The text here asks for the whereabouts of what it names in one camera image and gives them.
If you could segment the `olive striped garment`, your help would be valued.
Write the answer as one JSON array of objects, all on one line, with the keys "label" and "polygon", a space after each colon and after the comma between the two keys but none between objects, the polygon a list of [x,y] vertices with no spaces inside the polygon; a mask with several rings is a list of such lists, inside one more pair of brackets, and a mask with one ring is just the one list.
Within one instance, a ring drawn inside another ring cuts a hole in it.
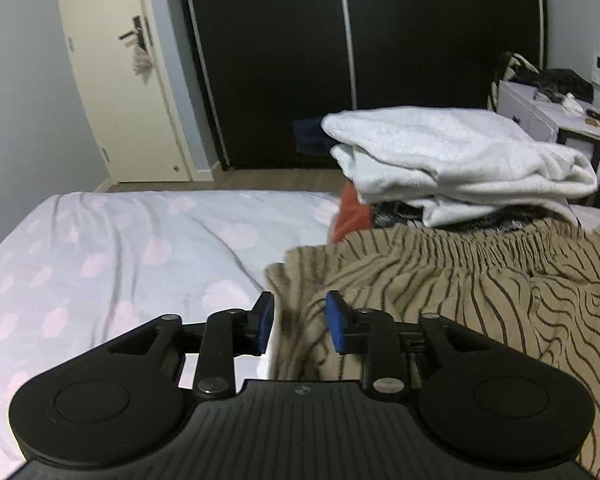
[{"label": "olive striped garment", "polygon": [[596,413],[578,460],[600,478],[600,227],[554,219],[504,234],[395,226],[291,249],[265,275],[279,326],[272,378],[360,377],[360,360],[340,356],[327,330],[332,290],[402,322],[437,313],[585,384]]}]

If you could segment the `black clothes on cabinet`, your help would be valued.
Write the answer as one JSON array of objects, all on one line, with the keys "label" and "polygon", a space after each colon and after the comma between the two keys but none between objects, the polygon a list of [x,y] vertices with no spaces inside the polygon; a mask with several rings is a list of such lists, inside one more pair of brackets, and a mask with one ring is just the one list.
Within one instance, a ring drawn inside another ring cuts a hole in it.
[{"label": "black clothes on cabinet", "polygon": [[593,85],[570,68],[539,70],[521,54],[505,52],[498,61],[494,80],[513,81],[533,87],[550,102],[558,103],[561,96],[572,94],[576,100],[592,104]]}]

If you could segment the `red orange garment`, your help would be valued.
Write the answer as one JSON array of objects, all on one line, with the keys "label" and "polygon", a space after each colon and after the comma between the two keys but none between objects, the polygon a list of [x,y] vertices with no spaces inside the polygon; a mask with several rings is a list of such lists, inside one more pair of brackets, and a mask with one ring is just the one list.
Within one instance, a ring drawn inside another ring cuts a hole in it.
[{"label": "red orange garment", "polygon": [[358,200],[358,191],[348,181],[341,192],[338,212],[330,222],[327,241],[339,243],[348,234],[356,231],[370,230],[373,227],[373,216],[370,205]]}]

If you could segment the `polka dot bed sheet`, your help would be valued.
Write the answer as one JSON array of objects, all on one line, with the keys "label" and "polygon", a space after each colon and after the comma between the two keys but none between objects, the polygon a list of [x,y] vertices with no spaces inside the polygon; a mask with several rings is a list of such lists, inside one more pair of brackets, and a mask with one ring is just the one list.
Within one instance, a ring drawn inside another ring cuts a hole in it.
[{"label": "polka dot bed sheet", "polygon": [[29,378],[165,313],[187,323],[249,308],[265,269],[321,245],[327,193],[71,193],[0,245],[0,479],[23,458],[8,423]]}]

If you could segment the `folded white towel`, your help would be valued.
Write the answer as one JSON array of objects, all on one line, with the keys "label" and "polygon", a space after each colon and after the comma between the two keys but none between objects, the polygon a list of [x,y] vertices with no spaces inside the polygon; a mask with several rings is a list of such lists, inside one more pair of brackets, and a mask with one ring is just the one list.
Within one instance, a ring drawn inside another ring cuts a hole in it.
[{"label": "folded white towel", "polygon": [[536,205],[568,221],[596,174],[574,148],[538,142],[488,110],[391,107],[329,114],[330,151],[366,204],[404,202],[428,228]]}]

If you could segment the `cream door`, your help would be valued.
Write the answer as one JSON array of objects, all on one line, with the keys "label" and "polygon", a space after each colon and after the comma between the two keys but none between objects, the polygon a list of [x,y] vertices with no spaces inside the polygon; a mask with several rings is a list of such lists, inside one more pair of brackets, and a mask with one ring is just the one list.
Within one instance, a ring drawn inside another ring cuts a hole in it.
[{"label": "cream door", "polygon": [[210,182],[190,154],[150,0],[58,0],[76,88],[111,180]]}]

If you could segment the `black wardrobe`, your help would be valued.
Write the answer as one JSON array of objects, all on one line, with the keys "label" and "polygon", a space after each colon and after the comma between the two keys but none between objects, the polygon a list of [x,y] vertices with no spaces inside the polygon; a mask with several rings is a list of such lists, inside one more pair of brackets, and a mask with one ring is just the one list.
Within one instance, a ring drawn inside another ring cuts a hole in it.
[{"label": "black wardrobe", "polygon": [[332,164],[322,119],[483,108],[507,52],[545,56],[546,0],[183,0],[221,165]]}]

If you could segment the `white side cabinet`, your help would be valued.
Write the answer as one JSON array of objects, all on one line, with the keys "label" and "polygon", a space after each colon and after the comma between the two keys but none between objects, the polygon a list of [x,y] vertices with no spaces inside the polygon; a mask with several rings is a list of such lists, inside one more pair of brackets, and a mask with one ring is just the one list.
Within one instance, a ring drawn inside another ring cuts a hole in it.
[{"label": "white side cabinet", "polygon": [[498,114],[511,119],[536,142],[565,144],[593,160],[600,152],[600,122],[585,112],[568,112],[537,88],[501,81]]}]

